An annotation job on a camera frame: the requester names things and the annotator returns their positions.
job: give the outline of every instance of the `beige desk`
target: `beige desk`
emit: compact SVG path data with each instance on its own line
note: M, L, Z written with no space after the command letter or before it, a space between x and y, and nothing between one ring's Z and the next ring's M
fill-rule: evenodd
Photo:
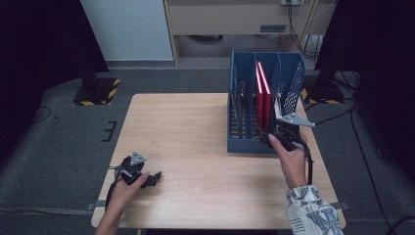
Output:
M274 155L226 151L227 94L138 94L131 101L111 165L136 150L145 171L162 171L156 187L141 190L120 227L287 229L287 186ZM298 114L304 116L299 103ZM313 182L329 203L333 186L310 128L303 128L314 163ZM100 200L114 180L109 170ZM104 208L97 208L97 226ZM339 211L342 227L345 218Z

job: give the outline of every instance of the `black stand base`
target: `black stand base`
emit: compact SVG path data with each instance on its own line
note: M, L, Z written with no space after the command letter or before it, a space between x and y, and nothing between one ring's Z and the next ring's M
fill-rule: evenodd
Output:
M95 78L95 90L87 89L85 82L79 87L73 102L76 105L106 105L113 99L118 79L115 77Z
M315 83L317 76L307 75L304 77L302 99L305 103L344 103L344 95L337 84L330 84L329 87L321 88Z

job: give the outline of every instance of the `person's right hand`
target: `person's right hand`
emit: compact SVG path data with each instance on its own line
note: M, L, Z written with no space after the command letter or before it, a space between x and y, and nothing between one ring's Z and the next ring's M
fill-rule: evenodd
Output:
M307 138L301 130L300 136L306 143ZM288 152L274 135L269 134L268 139L280 158L281 168L283 169L283 173L286 177L287 186L290 189L293 189L307 185L307 181L305 179L304 150L297 148L294 151Z

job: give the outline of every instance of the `red book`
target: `red book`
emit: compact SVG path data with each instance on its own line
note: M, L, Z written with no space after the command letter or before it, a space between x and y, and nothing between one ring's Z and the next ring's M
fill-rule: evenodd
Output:
M262 67L261 62L257 62L257 67L259 68L259 74L261 77L261 83L263 87L263 107L262 107L262 123L263 123L263 131L269 131L269 122L271 120L271 89L269 88L268 79L265 76L265 72Z
M260 76L259 68L256 66L256 86L255 86L255 97L256 97L256 116L257 125L263 129L263 90L262 90L262 78Z

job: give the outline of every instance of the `file organizer compartment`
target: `file organizer compartment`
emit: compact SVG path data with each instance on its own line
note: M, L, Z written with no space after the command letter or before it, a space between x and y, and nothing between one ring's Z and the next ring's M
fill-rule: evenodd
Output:
M296 110L302 90L304 62L299 53L279 52L232 52L227 116L227 151L229 153L275 153L272 148L260 143L255 135L256 62L262 63L272 93L272 111L277 93L281 94L282 115ZM271 130L274 131L274 119Z

